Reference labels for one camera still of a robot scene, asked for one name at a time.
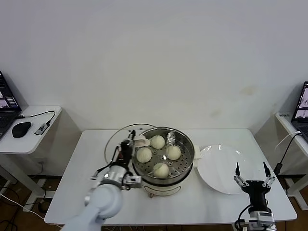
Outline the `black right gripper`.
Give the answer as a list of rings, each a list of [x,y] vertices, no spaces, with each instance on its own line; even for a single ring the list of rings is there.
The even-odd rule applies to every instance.
[[[242,191],[249,195],[250,207],[249,212],[263,211],[270,212],[267,207],[267,200],[265,195],[270,192],[271,185],[275,181],[275,176],[271,174],[270,169],[266,163],[263,162],[264,171],[266,175],[265,181],[260,180],[244,180],[240,175],[239,163],[236,164],[234,181],[242,188]]]

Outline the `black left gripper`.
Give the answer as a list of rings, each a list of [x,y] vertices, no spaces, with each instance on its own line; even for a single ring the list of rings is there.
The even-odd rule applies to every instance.
[[[128,168],[128,165],[132,159],[132,154],[134,151],[134,138],[136,136],[136,131],[132,130],[130,134],[128,135],[127,140],[123,141],[120,144],[120,152],[116,158],[116,161],[113,162],[113,166],[120,166],[123,168]]]

